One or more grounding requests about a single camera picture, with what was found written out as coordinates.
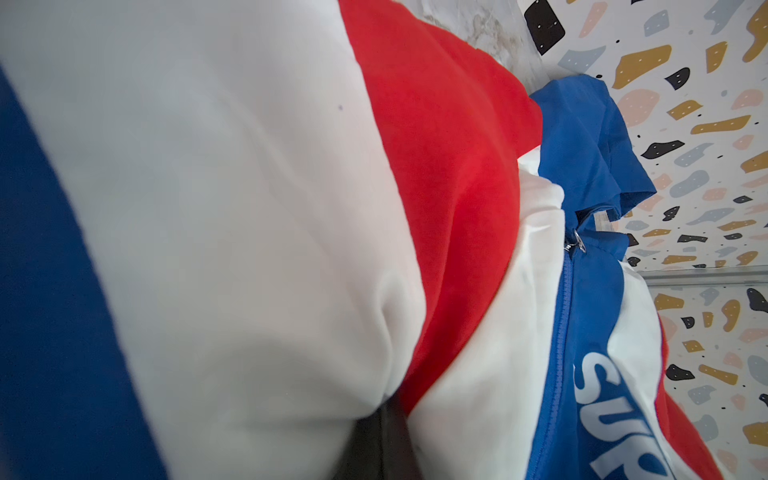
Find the blue red white jacket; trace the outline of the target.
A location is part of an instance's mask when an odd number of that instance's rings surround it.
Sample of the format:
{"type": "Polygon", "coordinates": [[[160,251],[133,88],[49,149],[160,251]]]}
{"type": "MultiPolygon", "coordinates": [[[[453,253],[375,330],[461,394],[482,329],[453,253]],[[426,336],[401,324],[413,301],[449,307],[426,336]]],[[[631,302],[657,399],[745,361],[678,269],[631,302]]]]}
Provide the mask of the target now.
{"type": "Polygon", "coordinates": [[[1,475],[718,479],[605,84],[393,1],[1,5],[1,475]]]}

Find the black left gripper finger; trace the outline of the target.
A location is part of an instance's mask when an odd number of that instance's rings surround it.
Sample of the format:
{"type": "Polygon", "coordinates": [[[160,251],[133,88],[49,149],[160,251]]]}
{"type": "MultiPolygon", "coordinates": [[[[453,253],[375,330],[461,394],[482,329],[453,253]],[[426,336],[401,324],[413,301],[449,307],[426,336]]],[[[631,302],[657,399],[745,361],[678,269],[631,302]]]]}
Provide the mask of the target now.
{"type": "Polygon", "coordinates": [[[396,398],[356,423],[332,479],[423,479],[406,416],[396,398]]]}

